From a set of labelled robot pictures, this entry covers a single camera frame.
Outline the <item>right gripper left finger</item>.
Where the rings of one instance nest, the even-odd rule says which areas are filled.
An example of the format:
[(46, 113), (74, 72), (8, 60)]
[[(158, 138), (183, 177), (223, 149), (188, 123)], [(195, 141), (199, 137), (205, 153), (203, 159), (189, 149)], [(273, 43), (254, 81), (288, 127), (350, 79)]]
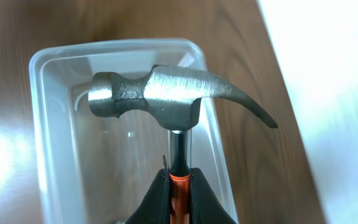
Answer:
[(150, 188), (138, 209), (126, 224), (169, 224), (170, 223), (170, 179), (165, 155), (164, 168), (157, 172)]

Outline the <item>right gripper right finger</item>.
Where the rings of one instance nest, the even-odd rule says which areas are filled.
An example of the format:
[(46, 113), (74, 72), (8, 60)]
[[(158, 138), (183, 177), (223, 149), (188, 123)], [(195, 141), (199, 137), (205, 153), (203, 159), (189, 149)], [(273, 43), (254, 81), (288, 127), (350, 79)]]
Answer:
[(229, 216), (201, 169), (193, 168), (190, 179), (191, 224), (236, 224)]

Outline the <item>clear plastic container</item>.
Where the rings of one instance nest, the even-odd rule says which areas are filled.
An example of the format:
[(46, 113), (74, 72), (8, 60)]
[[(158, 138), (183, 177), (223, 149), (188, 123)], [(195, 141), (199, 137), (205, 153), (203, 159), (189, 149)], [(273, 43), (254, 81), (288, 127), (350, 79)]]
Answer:
[(144, 111), (99, 118), (88, 106), (98, 72), (139, 78), (155, 64), (206, 68), (186, 39), (110, 40), (43, 49), (29, 62), (45, 223), (113, 223), (138, 208), (167, 158), (166, 129)]

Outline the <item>claw hammer red black handle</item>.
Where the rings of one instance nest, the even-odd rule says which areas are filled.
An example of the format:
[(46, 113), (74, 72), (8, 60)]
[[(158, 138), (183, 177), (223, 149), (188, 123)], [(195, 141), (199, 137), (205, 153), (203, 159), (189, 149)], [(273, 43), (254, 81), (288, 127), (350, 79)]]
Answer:
[(144, 77), (128, 79), (115, 72), (99, 72), (92, 79), (88, 104), (102, 118), (132, 110), (151, 114), (168, 130), (170, 223), (190, 223), (191, 130), (200, 118), (203, 98), (222, 98), (242, 105), (268, 127), (277, 122), (248, 94), (206, 70), (154, 65)]

